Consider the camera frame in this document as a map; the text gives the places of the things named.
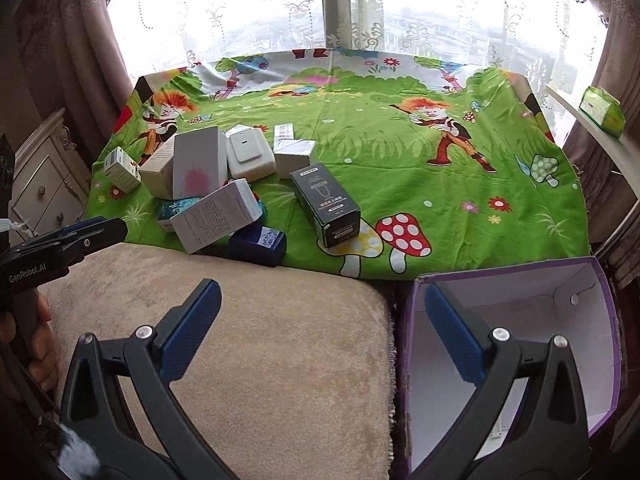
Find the green blanket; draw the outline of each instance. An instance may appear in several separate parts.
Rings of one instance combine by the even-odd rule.
[[[266,225],[287,234],[286,266],[410,280],[589,253],[578,179],[526,79],[379,52],[294,50],[140,78],[94,164],[88,215],[126,220],[128,242],[181,250],[144,186],[124,194],[105,180],[107,153],[144,160],[176,128],[213,124],[258,126],[273,142],[283,123],[318,142],[362,209],[359,236],[327,250],[290,181],[253,183]]]

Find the hand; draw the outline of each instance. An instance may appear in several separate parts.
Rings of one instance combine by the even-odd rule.
[[[49,391],[58,384],[58,369],[53,334],[48,325],[51,321],[51,310],[47,298],[40,292],[36,300],[36,315],[38,324],[31,339],[34,360],[29,364],[29,372],[43,390]],[[0,341],[9,343],[14,337],[14,317],[9,312],[4,312],[0,315]],[[2,359],[0,359],[0,386],[7,396],[13,400],[20,400],[20,393],[6,372]]]

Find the beige cushion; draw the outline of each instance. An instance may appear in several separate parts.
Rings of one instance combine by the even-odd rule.
[[[222,309],[172,391],[222,460],[242,480],[384,479],[388,310],[363,282],[119,244],[40,288],[62,375],[82,332],[155,324],[203,278],[220,284]],[[145,442],[161,450],[126,381]]]

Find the metal screw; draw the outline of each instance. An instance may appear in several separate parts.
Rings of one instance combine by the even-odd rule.
[[[494,328],[492,335],[494,336],[494,339],[497,339],[498,341],[507,341],[511,337],[509,331],[500,326],[498,328]]]
[[[554,345],[556,345],[558,348],[565,348],[568,344],[569,342],[563,335],[557,335],[554,337]]]
[[[146,339],[154,332],[149,325],[143,325],[139,329],[136,330],[136,337],[138,339]]]
[[[93,340],[94,340],[94,335],[89,332],[85,332],[78,338],[78,342],[81,345],[88,345]]]

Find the black box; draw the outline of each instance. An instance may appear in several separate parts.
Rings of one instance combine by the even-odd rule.
[[[358,235],[360,208],[324,164],[293,171],[291,178],[296,197],[325,247]]]

